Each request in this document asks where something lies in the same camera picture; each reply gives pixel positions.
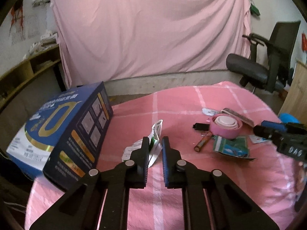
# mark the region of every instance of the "white lid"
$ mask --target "white lid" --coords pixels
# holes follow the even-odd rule
[[[227,127],[227,128],[231,128],[231,129],[235,129],[238,128],[238,122],[236,119],[234,119],[233,117],[230,116],[218,116],[215,121],[214,121],[217,125],[223,126],[223,127]]]

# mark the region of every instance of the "pink curtain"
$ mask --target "pink curtain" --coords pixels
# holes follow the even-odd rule
[[[69,87],[226,69],[248,57],[250,0],[52,0]]]

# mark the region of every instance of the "chair backrest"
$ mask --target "chair backrest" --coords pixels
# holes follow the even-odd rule
[[[287,55],[281,59],[278,69],[278,79],[284,85],[289,76],[292,78],[292,75],[289,75],[290,62],[299,27],[300,21],[277,22],[270,37],[270,41],[273,42],[274,45],[287,50]],[[267,49],[268,59],[270,59],[270,55],[273,51],[272,49]]]

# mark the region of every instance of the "pink round container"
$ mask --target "pink round container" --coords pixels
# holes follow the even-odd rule
[[[242,121],[235,116],[227,114],[215,114],[211,119],[209,129],[213,135],[221,136],[226,139],[235,139],[239,136],[242,126]]]

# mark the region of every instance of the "green object on wall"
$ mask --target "green object on wall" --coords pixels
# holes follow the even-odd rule
[[[260,15],[259,9],[257,9],[257,7],[253,5],[252,3],[251,3],[250,11],[252,15],[256,15],[256,16]]]

